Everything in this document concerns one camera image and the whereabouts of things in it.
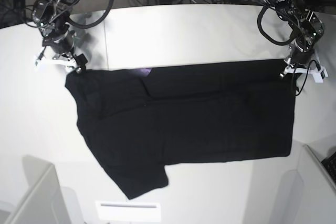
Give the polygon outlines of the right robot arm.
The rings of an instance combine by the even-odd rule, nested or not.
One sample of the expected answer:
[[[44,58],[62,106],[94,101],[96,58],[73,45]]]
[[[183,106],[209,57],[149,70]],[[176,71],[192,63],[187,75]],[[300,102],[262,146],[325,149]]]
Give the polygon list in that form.
[[[84,54],[75,54],[76,32],[90,29],[102,23],[112,9],[114,0],[109,0],[102,16],[91,24],[80,24],[70,18],[71,11],[81,0],[36,0],[33,5],[32,20],[42,36],[42,50],[35,65],[64,66],[69,72],[86,71],[88,59]]]

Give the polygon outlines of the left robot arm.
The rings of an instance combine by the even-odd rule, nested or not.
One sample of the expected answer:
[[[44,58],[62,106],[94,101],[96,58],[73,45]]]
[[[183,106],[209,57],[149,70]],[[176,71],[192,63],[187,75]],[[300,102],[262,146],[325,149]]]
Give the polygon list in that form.
[[[288,40],[276,41],[264,31],[262,18],[269,9],[275,11],[278,17],[291,27],[292,32]],[[320,73],[325,77],[324,68],[319,62],[316,65],[317,70],[309,70],[310,61],[318,60],[318,57],[314,56],[314,46],[324,35],[324,25],[302,0],[263,0],[257,27],[259,32],[274,45],[290,46],[289,55],[285,58],[286,67],[280,74],[281,78],[288,73],[293,74],[301,70],[311,75]]]

